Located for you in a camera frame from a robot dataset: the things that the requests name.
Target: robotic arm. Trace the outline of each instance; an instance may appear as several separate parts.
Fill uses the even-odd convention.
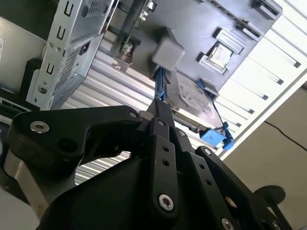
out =
[[[280,230],[278,219],[207,147],[191,146],[169,105],[18,115],[0,182],[32,206],[38,230]],[[75,186],[78,165],[130,158]]]

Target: silver screw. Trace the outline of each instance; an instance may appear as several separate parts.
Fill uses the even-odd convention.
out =
[[[133,113],[133,112],[129,112],[129,115],[132,116],[133,118],[137,117],[137,115],[135,113]]]
[[[234,226],[230,223],[229,220],[226,218],[222,219],[222,226],[224,227],[225,230],[234,230]]]
[[[179,135],[181,135],[182,137],[184,137],[186,134],[183,132],[183,131],[181,131],[181,130],[178,130],[178,133],[179,133]]]
[[[209,150],[207,150],[207,149],[204,149],[204,150],[205,150],[207,155],[211,156],[211,152]]]
[[[163,208],[165,211],[171,212],[174,209],[174,202],[173,200],[165,194],[159,195],[159,205],[161,208]]]
[[[36,133],[47,133],[49,125],[43,121],[34,121],[30,124],[30,129]]]
[[[282,230],[282,229],[278,226],[278,224],[276,224],[275,222],[273,222],[272,224],[273,224],[273,226],[275,227],[276,230]]]
[[[162,125],[162,126],[165,126],[164,122],[161,121],[161,120],[158,120],[158,123],[159,123],[160,125]]]

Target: ventilation slot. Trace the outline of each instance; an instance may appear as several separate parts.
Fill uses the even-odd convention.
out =
[[[107,9],[108,6],[104,3],[104,0],[94,0],[91,3],[88,15],[106,13]]]
[[[56,83],[54,90],[60,88],[69,79],[73,65],[78,55],[78,51],[79,49],[75,49],[67,55],[64,68],[59,75],[58,82]]]

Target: white wall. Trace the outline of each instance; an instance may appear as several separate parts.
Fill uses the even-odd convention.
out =
[[[298,90],[268,121],[307,148],[306,119],[307,93]],[[307,225],[307,152],[263,123],[224,162],[251,191],[283,187],[281,211],[293,229]]]

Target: black cable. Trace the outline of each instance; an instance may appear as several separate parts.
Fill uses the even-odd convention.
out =
[[[285,138],[287,138],[288,140],[292,141],[293,143],[295,143],[297,146],[301,147],[303,150],[305,150],[307,152],[307,149],[302,146],[300,143],[296,142],[295,140],[293,140],[291,137],[287,136],[280,128],[278,128],[277,126],[271,124],[268,121],[264,121],[266,124],[272,126],[273,128],[277,129]]]

